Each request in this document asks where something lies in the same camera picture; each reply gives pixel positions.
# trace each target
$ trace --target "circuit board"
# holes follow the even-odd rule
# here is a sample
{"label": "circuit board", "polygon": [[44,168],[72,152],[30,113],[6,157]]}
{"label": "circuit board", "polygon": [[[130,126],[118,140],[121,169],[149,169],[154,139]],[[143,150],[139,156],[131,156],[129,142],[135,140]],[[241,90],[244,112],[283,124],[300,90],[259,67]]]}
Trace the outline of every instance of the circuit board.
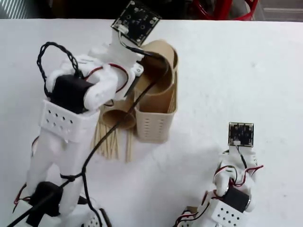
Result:
{"label": "circuit board", "polygon": [[132,0],[111,27],[116,31],[120,25],[128,28],[128,33],[124,36],[140,47],[160,20],[161,17],[145,5]]}
{"label": "circuit board", "polygon": [[229,123],[228,145],[253,147],[254,124],[252,123]]}

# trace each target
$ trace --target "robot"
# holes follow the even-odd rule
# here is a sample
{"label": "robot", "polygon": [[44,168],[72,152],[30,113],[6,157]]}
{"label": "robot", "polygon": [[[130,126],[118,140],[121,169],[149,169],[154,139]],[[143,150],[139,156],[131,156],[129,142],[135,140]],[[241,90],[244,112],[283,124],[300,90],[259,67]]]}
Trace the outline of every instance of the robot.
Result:
{"label": "robot", "polygon": [[254,186],[258,166],[253,151],[254,125],[229,123],[229,150],[214,174],[215,189],[206,192],[201,205],[185,210],[175,227],[243,227],[247,212],[256,204]]}
{"label": "robot", "polygon": [[[15,221],[9,226],[111,226],[105,211],[88,196],[85,166],[93,154],[89,148],[99,108],[107,102],[125,99],[143,73],[137,62],[144,55],[153,56],[137,47],[159,20],[141,3],[130,1],[112,25],[110,45],[76,58],[53,42],[41,47],[37,64],[45,81],[47,99],[42,103],[41,131],[27,173],[26,189],[30,197],[17,200],[12,217]],[[48,46],[58,47],[68,59],[46,76],[41,58]],[[45,181],[53,163],[60,169],[61,186]],[[80,196],[83,184],[86,199]]]}

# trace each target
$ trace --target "white wire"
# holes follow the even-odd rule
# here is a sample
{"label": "white wire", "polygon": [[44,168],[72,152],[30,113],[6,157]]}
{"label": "white wire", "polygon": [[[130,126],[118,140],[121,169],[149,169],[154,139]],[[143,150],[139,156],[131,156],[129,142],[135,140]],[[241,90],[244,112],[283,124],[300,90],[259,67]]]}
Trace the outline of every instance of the white wire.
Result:
{"label": "white wire", "polygon": [[120,41],[121,45],[122,45],[123,47],[127,48],[128,46],[127,46],[125,43],[123,43],[123,41],[122,41],[122,32],[119,31],[118,33],[119,33],[119,41]]}

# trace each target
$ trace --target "white table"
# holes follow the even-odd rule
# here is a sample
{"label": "white table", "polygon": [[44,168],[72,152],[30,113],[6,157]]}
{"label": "white table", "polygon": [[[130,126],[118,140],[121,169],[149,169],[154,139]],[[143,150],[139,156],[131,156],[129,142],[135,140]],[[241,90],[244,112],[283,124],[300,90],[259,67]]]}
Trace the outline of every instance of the white table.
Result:
{"label": "white table", "polygon": [[[75,55],[109,43],[111,20],[0,20],[0,225],[26,179],[44,97],[36,66],[40,46],[56,41]],[[255,123],[260,164],[257,207],[248,227],[302,225],[303,24],[162,21],[148,41],[165,39],[179,53],[178,112],[163,145],[135,142],[134,161],[95,156],[89,191],[115,227],[170,227],[197,205],[228,122]],[[50,48],[47,73],[64,58]]]}

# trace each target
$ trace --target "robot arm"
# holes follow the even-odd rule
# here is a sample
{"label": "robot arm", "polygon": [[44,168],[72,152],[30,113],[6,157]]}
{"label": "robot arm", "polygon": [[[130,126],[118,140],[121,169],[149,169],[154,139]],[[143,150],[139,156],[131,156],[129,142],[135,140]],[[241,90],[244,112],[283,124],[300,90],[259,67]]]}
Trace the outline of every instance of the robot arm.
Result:
{"label": "robot arm", "polygon": [[214,174],[215,190],[206,192],[197,213],[180,216],[176,226],[245,226],[246,212],[255,207],[255,172],[263,167],[257,166],[252,142],[253,124],[230,123],[229,150]]}

